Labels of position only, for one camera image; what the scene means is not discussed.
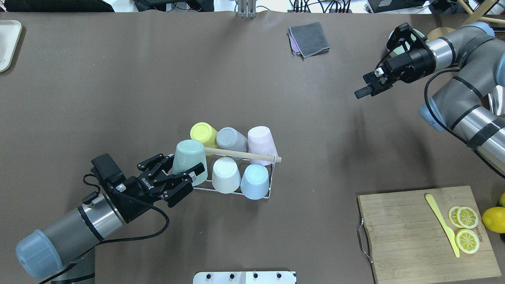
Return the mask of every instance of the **gray cloth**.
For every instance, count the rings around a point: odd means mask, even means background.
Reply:
[[[304,58],[307,58],[330,49],[330,45],[324,36],[323,27],[319,22],[289,27],[288,32],[291,49],[295,55],[301,54]]]

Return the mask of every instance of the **cup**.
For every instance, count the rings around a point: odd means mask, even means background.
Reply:
[[[212,167],[212,186],[221,193],[232,193],[240,186],[237,163],[229,157],[219,158]]]
[[[205,171],[196,176],[191,184],[197,186],[207,179],[207,158],[205,157],[204,145],[196,140],[184,140],[177,144],[175,148],[174,164],[172,173],[178,174],[186,172],[188,169],[196,166],[198,163],[204,165]]]
[[[191,139],[200,141],[204,144],[205,147],[209,148],[219,148],[219,146],[216,144],[217,135],[218,132],[205,122],[199,122],[193,125],[191,131],[189,132]]]
[[[244,171],[240,189],[245,197],[258,200],[267,195],[269,184],[268,170],[264,165],[250,164]]]
[[[221,149],[247,152],[247,138],[231,127],[225,127],[218,132],[216,143]],[[240,160],[239,157],[231,157],[233,160]]]
[[[266,126],[256,126],[247,133],[249,152],[269,156],[277,156],[274,139],[270,129]],[[273,162],[252,160],[251,164],[270,165]]]

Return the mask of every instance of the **light blue cup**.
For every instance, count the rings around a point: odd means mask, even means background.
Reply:
[[[240,189],[245,197],[258,200],[267,195],[269,186],[268,170],[264,165],[249,165],[242,177]]]
[[[205,146],[196,140],[184,140],[177,144],[174,155],[172,173],[178,174],[186,172],[198,163],[204,165],[205,171],[196,176],[196,180],[191,184],[197,186],[207,179],[207,158],[205,156]]]

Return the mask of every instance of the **yellow spatula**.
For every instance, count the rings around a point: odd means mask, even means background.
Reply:
[[[442,228],[445,231],[447,238],[449,239],[450,245],[452,246],[454,255],[456,255],[456,257],[460,257],[460,249],[456,246],[456,235],[454,234],[454,231],[445,223],[442,217],[442,213],[440,212],[440,209],[438,209],[437,202],[433,198],[433,195],[428,193],[424,196],[424,198],[428,202],[428,205],[430,205],[433,213],[435,213],[435,216],[437,216],[438,222],[440,222],[440,225],[442,225]]]

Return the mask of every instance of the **white cup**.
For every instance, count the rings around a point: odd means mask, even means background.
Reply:
[[[245,169],[240,190],[245,197],[258,200],[267,195],[270,187],[268,170],[260,164],[248,165]]]
[[[249,142],[249,152],[268,156],[277,156],[274,139],[270,129],[266,126],[256,126],[247,133]],[[251,160],[251,164],[270,165],[273,162],[262,160]]]
[[[219,158],[212,167],[212,186],[221,193],[232,193],[240,186],[237,163],[228,157]]]

